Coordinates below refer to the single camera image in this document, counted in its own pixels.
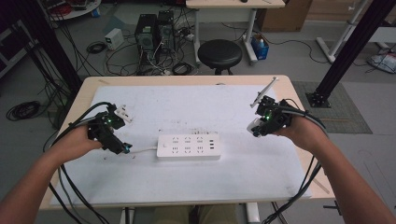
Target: power strip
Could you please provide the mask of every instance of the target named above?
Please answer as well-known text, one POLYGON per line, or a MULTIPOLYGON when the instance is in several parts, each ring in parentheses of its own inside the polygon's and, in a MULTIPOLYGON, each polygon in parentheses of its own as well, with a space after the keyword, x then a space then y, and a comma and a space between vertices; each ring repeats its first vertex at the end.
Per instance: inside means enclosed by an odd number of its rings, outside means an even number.
POLYGON ((158 138, 159 160, 218 160, 220 155, 218 134, 164 134, 158 138))

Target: human hand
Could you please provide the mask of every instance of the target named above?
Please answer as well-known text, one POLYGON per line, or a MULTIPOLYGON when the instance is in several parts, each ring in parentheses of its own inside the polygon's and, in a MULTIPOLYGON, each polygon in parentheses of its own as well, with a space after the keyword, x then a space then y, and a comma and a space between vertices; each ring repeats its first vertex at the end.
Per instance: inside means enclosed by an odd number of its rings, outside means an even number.
POLYGON ((293 116, 289 127, 281 128, 274 134, 288 137, 294 145, 311 153, 330 141, 317 124, 301 116, 293 116))
POLYGON ((49 154, 53 156, 59 165, 67 161, 75 160, 95 148, 102 147, 98 141, 88 138, 88 127, 86 125, 77 127, 70 131, 63 138, 49 149, 49 154))

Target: person's leg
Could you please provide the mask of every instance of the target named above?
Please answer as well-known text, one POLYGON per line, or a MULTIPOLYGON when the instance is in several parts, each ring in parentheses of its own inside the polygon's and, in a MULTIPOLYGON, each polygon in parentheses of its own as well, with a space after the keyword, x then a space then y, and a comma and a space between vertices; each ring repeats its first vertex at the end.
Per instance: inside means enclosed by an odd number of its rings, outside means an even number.
POLYGON ((192 208, 191 205, 156 207, 153 224, 189 224, 192 208))
POLYGON ((201 205, 198 210, 200 224, 238 224, 236 204, 201 205))

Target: stool seat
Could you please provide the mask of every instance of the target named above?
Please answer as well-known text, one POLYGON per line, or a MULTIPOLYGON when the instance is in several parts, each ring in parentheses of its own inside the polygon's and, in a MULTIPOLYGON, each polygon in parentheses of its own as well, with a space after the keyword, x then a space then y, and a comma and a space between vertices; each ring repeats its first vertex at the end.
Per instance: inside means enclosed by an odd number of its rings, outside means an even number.
POLYGON ((215 39, 206 41, 198 49, 199 60, 210 68, 217 71, 229 70, 242 60, 242 50, 233 41, 215 39))

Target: human arm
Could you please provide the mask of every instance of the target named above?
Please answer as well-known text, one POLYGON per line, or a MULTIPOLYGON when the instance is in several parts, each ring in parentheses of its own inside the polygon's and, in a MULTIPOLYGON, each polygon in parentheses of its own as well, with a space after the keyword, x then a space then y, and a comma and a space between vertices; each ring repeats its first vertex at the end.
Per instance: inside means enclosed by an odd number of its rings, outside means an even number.
POLYGON ((88 139, 86 126, 78 127, 65 135, 33 164, 0 202, 0 223, 34 223, 38 207, 55 171, 65 162, 101 146, 101 143, 88 139))
POLYGON ((294 116, 290 127, 275 134, 288 137, 318 159, 346 223, 396 223, 395 216, 316 124, 294 116))

